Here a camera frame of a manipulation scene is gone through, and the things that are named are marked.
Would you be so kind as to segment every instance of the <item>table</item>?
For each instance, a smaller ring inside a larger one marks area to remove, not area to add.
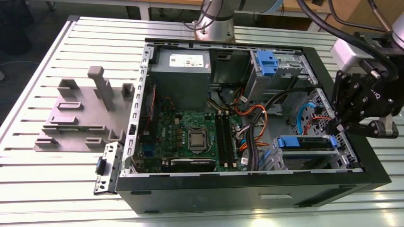
[[[239,43],[313,47],[335,74],[327,33],[235,27]],[[404,225],[404,139],[369,139],[391,183],[351,194],[318,208],[137,215],[114,196],[93,196],[99,154],[34,152],[61,78],[93,86],[90,65],[105,69],[113,87],[133,83],[145,37],[191,39],[181,23],[81,17],[67,21],[0,127],[0,223],[34,226],[401,226]],[[395,117],[401,135],[404,118]]]
[[[86,4],[101,4],[101,5],[117,5],[117,6],[133,6],[138,7],[139,10],[139,18],[141,20],[150,20],[149,8],[167,8],[167,9],[189,9],[189,10],[199,10],[199,5],[202,0],[38,0],[45,1],[49,10],[55,10],[54,2],[70,2],[70,3],[86,3]],[[317,6],[307,1],[309,8],[315,12],[318,17],[325,20],[329,15],[329,8],[326,1],[323,1],[322,6]],[[305,13],[302,13],[295,0],[283,0],[283,16],[285,17],[307,17]],[[279,15],[281,9],[275,12],[245,12],[235,11],[235,13],[254,13],[262,15]],[[307,31],[317,32],[319,31],[319,27],[311,22],[307,28]]]

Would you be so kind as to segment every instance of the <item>motherboard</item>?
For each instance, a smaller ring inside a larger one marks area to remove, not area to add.
[[[185,172],[198,164],[203,168],[209,166],[214,172],[242,170],[234,139],[238,129],[237,115],[161,112],[155,142],[141,144],[142,170],[147,173],[175,172],[163,169],[167,162]]]

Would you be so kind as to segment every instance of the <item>blue latch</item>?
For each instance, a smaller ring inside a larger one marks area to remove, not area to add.
[[[338,142],[333,136],[329,137],[329,142],[333,148],[338,147]]]
[[[295,136],[281,136],[281,140],[286,148],[298,148],[299,143]]]
[[[277,70],[277,58],[271,51],[257,51],[257,64],[263,76],[273,76]]]

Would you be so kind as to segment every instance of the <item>floor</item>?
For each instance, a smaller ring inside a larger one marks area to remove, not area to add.
[[[31,50],[18,56],[7,55],[0,51],[0,72],[6,77],[5,81],[0,81],[0,124],[46,54],[67,16],[79,15],[127,19],[129,15],[131,19],[139,19],[135,7],[126,8],[123,6],[57,2],[55,10],[49,11],[43,1],[30,1],[27,9],[34,22],[23,30],[31,43]],[[198,15],[197,11],[190,10],[150,9],[151,20],[190,22],[197,19]],[[254,26],[255,20],[257,16],[251,14],[234,16],[234,24],[238,26]]]

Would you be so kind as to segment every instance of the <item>blue cable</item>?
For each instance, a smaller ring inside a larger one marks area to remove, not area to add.
[[[301,108],[298,109],[298,112],[297,112],[297,117],[295,117],[295,127],[297,127],[297,132],[298,132],[298,135],[302,134],[302,129],[301,129],[301,115],[302,115],[302,111],[305,109],[305,107],[311,107],[314,108],[315,105],[313,103],[306,103],[301,106]]]

